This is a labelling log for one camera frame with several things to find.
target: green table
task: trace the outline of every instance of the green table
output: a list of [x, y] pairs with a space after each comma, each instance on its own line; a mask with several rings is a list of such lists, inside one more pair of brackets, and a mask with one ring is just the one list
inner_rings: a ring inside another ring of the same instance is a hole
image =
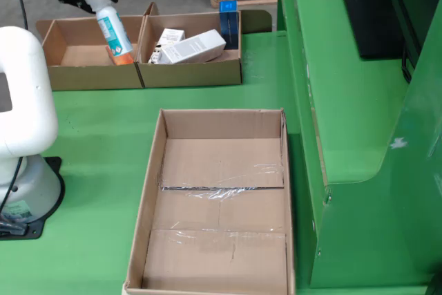
[[54, 93], [66, 196], [39, 240], [1, 242], [2, 294], [120, 294], [160, 108], [284, 108], [299, 133], [285, 32], [245, 35], [244, 84]]

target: small white box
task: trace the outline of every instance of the small white box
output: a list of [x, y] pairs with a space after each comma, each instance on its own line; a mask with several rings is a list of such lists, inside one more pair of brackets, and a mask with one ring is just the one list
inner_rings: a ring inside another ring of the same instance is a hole
[[195, 64], [219, 57], [226, 41], [215, 29], [163, 48], [159, 64]]
[[160, 58], [160, 51], [161, 49], [173, 45], [179, 41], [182, 41], [186, 38], [186, 35], [184, 34], [184, 30], [177, 30], [177, 29], [164, 29], [160, 40], [158, 41], [155, 50], [152, 52], [151, 58], [148, 61], [148, 64], [156, 64], [158, 62], [158, 59]]
[[175, 44], [179, 41], [186, 39], [184, 34], [184, 30], [177, 29], [164, 29], [161, 34], [160, 40], [158, 41], [158, 45], [165, 46], [168, 44]]

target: cardboard box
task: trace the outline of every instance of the cardboard box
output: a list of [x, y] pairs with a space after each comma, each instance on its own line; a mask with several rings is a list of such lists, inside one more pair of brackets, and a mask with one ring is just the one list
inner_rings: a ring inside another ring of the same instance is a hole
[[[268, 12], [246, 10], [240, 15], [244, 18], [240, 21], [240, 29], [244, 33], [271, 31], [271, 15]], [[159, 16], [157, 6], [152, 3], [143, 16], [122, 16], [122, 21], [134, 45], [134, 65], [112, 64], [105, 49], [106, 40], [94, 17], [38, 21], [36, 27], [44, 38], [52, 89], [241, 84], [241, 45], [239, 50], [225, 50], [221, 57], [205, 64], [147, 64], [164, 28], [183, 27], [187, 37], [213, 28], [220, 31], [218, 13]]]
[[224, 50], [222, 55], [203, 64], [148, 64], [163, 29], [184, 30], [190, 38], [208, 30], [220, 29], [217, 12], [185, 15], [149, 15], [144, 23], [137, 65], [146, 87], [223, 86], [241, 84], [241, 38], [237, 50]]
[[[151, 3], [144, 15], [122, 16], [136, 56], [138, 42], [149, 14], [157, 14]], [[38, 21], [39, 34], [54, 91], [143, 88], [135, 64], [115, 66], [106, 52], [106, 40], [95, 16]]]
[[123, 294], [295, 294], [277, 110], [163, 110]]

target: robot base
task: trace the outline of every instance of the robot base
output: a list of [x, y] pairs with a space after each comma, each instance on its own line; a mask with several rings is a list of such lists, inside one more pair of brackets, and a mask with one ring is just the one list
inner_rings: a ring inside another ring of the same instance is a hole
[[42, 216], [40, 219], [28, 223], [28, 230], [23, 236], [16, 236], [16, 235], [10, 235], [10, 234], [0, 234], [0, 241], [5, 240], [34, 240], [39, 238], [43, 233], [44, 223], [46, 219], [51, 217], [51, 215], [54, 214], [54, 212], [58, 209], [61, 202], [64, 198], [64, 192], [65, 192], [65, 186], [63, 178], [61, 177], [59, 171], [61, 167], [61, 158], [60, 157], [47, 157], [44, 158], [44, 160], [48, 163], [49, 167], [54, 171], [54, 173], [57, 175], [58, 179], [60, 180], [60, 196], [58, 197], [57, 202], [55, 203], [54, 207], [44, 216]]

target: blue box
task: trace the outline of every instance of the blue box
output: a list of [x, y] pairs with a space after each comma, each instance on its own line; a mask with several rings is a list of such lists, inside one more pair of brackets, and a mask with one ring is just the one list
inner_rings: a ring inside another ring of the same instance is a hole
[[226, 41], [225, 50], [238, 49], [238, 4], [236, 0], [220, 2], [221, 36]]

